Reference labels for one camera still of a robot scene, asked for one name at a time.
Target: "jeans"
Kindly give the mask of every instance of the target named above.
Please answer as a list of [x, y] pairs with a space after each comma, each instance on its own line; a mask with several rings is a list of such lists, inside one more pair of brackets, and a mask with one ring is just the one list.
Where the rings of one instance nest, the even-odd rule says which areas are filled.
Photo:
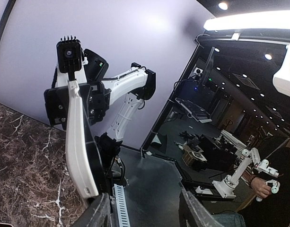
[[213, 215], [213, 218], [224, 227], [246, 227], [243, 216], [236, 212], [228, 214], [215, 214]]

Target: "wristband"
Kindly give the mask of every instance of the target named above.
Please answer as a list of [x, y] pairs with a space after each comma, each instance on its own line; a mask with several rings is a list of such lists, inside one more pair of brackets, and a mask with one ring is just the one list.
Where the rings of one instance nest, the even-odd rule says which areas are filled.
[[256, 176], [256, 175], [252, 175], [251, 176], [251, 178], [250, 178], [250, 180], [249, 180], [249, 187], [252, 189], [252, 187], [251, 187], [251, 183], [252, 183], [252, 181], [255, 179], [255, 178], [257, 178], [258, 176]]

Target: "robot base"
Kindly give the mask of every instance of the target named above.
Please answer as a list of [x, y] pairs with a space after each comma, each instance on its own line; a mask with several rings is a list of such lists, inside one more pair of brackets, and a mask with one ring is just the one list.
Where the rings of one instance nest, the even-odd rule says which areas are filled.
[[232, 187], [228, 186], [225, 182], [226, 179], [223, 179], [220, 181], [213, 181], [212, 184], [216, 188], [216, 190], [219, 192], [219, 194], [222, 196], [222, 198], [228, 198], [228, 199], [234, 199], [236, 195], [234, 194], [234, 189], [236, 188], [236, 185], [232, 185]]

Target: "ventilation grille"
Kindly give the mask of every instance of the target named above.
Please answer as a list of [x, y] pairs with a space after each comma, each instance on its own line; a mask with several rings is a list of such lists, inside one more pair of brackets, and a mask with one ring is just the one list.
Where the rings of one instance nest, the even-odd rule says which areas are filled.
[[248, 87], [251, 87], [251, 88], [254, 88], [254, 89], [257, 89], [257, 90], [260, 90], [258, 86], [256, 86], [256, 84], [250, 79], [250, 78], [244, 78], [243, 76], [241, 75], [238, 75], [238, 74], [235, 74], [233, 73], [233, 75], [240, 81], [242, 82], [244, 85], [248, 86]]
[[281, 114], [277, 111], [274, 111], [273, 109], [271, 109], [270, 107], [266, 106], [267, 109], [272, 113], [274, 114], [275, 116], [279, 117], [279, 118], [282, 118]]
[[124, 194], [124, 187], [121, 185], [114, 184], [114, 192], [116, 197], [117, 216], [120, 223], [120, 227], [130, 227], [126, 199]]

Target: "person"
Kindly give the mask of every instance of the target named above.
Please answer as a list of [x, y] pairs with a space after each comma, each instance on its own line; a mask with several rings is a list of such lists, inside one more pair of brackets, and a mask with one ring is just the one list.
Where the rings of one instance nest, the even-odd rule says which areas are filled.
[[[250, 187], [261, 202], [253, 200], [251, 205], [239, 212], [213, 215], [224, 227], [290, 227], [290, 148], [280, 148], [273, 152], [268, 161], [280, 176], [273, 178], [265, 173], [248, 176]], [[277, 194], [271, 193], [266, 180], [280, 182]]]

